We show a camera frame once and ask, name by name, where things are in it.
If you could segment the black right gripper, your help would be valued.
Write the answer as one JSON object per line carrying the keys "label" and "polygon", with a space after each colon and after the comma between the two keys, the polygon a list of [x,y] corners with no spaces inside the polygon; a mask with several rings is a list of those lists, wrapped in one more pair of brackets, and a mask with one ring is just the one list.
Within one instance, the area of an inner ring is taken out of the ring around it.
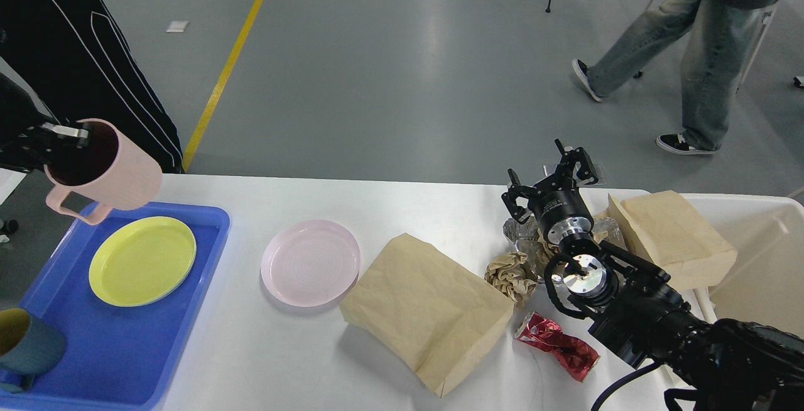
{"label": "black right gripper", "polygon": [[554,143],[560,161],[554,173],[546,177],[546,187],[541,187],[541,182],[527,187],[514,170],[506,170],[510,182],[501,199],[515,222],[525,225],[532,218],[539,223],[549,244],[561,248],[592,246],[594,218],[580,196],[580,188],[597,184],[599,173],[585,148]]}

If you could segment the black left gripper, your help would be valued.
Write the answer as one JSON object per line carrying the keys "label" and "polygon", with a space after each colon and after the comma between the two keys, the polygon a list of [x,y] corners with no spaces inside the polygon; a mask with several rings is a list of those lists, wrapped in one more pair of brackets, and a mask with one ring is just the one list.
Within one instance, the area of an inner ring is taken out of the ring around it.
{"label": "black left gripper", "polygon": [[24,128],[9,141],[2,141],[1,168],[19,173],[43,171],[49,159],[48,136],[53,143],[86,148],[91,142],[91,124],[64,126],[45,122]]}

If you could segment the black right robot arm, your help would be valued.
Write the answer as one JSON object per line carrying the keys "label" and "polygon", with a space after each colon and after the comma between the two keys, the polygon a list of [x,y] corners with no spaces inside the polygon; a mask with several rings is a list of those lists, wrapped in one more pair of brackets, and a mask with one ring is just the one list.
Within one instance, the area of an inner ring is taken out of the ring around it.
{"label": "black right robot arm", "polygon": [[555,140],[561,159],[553,174],[531,187],[508,170],[502,201],[517,223],[534,218],[559,251],[541,277],[557,311],[590,319],[589,334],[634,368],[595,400],[598,410],[618,389],[661,366],[687,388],[669,388],[669,410],[694,402],[696,410],[801,410],[801,337],[757,322],[694,316],[669,284],[671,276],[648,260],[592,237],[594,220],[579,184],[598,180],[586,151]]}

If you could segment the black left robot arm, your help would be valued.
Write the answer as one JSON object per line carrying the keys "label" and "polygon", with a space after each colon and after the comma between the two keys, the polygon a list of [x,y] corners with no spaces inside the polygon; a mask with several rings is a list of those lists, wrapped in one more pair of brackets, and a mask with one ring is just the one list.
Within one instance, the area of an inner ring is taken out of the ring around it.
{"label": "black left robot arm", "polygon": [[20,173],[71,165],[89,153],[89,124],[62,124],[37,110],[31,96],[1,76],[1,167]]}

